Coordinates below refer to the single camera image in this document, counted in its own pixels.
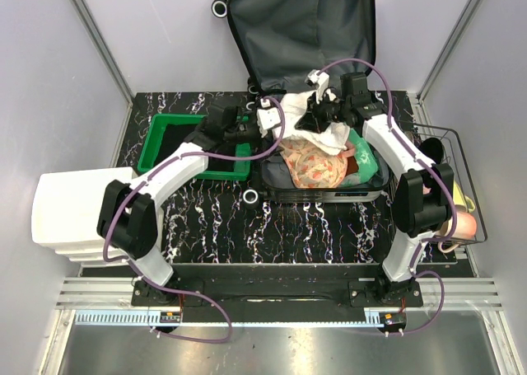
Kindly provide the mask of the white towel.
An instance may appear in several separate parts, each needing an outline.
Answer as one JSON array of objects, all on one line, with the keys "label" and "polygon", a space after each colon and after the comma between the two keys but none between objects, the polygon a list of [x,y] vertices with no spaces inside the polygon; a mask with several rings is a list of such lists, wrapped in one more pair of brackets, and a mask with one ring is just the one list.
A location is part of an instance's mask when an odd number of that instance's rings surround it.
[{"label": "white towel", "polygon": [[356,150],[357,145],[350,140],[349,126],[342,122],[330,122],[325,118],[319,120],[307,110],[308,99],[314,94],[314,91],[289,93],[281,99],[285,115],[282,144],[286,140],[305,140],[330,156]]}]

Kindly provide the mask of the space astronaut hard-shell suitcase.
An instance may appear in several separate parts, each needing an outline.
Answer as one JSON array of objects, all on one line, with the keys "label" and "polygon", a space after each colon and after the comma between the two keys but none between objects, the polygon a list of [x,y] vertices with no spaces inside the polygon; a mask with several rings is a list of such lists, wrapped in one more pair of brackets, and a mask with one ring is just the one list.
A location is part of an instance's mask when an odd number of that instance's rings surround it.
[{"label": "space astronaut hard-shell suitcase", "polygon": [[[340,76],[362,72],[368,77],[375,62],[375,0],[214,0],[212,13],[228,22],[250,75],[249,90],[279,102],[255,112],[264,142],[282,141],[280,101],[286,94],[314,91],[319,99],[345,101]],[[367,183],[298,189],[279,145],[259,161],[254,178],[258,193],[273,202],[371,202],[392,180],[388,164],[369,144],[379,170]]]}]

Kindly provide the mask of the black cloth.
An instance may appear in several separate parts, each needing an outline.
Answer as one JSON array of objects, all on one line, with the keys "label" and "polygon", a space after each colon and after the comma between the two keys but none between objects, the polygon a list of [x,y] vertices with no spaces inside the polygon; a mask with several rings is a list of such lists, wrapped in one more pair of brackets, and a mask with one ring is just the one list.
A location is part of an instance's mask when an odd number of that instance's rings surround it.
[{"label": "black cloth", "polygon": [[250,170],[248,162],[233,161],[233,157],[247,157],[247,143],[228,142],[219,135],[222,130],[208,124],[198,115],[163,115],[152,123],[148,141],[143,149],[141,167],[154,168],[170,157],[182,143],[194,143],[204,152],[220,157],[209,157],[208,168],[199,177],[209,180],[244,179]]}]

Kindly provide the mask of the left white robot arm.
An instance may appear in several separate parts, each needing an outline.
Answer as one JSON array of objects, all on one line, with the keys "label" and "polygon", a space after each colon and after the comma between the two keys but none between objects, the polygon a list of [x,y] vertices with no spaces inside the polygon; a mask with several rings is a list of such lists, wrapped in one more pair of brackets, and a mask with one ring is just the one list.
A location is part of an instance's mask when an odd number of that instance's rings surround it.
[{"label": "left white robot arm", "polygon": [[106,187],[96,231],[104,239],[106,262],[124,260],[152,283],[149,296],[159,305],[170,305],[178,294],[171,281],[174,271],[156,246],[159,212],[182,185],[206,171],[211,158],[232,161],[226,145],[258,142],[261,129],[255,122],[229,124],[202,119],[193,132],[162,162],[129,183],[112,180]]}]

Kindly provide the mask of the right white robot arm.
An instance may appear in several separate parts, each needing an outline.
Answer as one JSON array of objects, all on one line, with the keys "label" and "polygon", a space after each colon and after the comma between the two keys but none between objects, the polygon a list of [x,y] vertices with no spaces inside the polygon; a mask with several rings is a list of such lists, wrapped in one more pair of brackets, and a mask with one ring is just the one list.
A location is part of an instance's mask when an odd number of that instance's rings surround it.
[{"label": "right white robot arm", "polygon": [[378,303],[392,306],[403,296],[403,286],[416,276],[417,261],[430,241],[442,241],[442,225],[456,219],[452,198],[454,173],[447,164],[435,164],[403,133],[393,117],[391,94],[382,104],[367,97],[353,115],[362,118],[362,137],[380,153],[398,181],[392,204],[396,233],[381,263],[385,279],[374,285]]}]

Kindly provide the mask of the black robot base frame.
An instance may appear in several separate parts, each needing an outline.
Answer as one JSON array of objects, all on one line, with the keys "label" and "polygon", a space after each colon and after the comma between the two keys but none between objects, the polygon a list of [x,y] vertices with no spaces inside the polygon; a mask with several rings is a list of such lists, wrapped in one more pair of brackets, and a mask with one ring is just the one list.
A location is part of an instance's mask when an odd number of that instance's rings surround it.
[{"label": "black robot base frame", "polygon": [[328,319],[358,309],[384,311],[420,308],[422,292],[412,283],[400,296],[377,300],[373,292],[378,265],[177,265],[171,288],[188,290],[182,299],[143,281],[133,285],[135,307],[167,310],[180,304],[182,312],[315,313]]}]

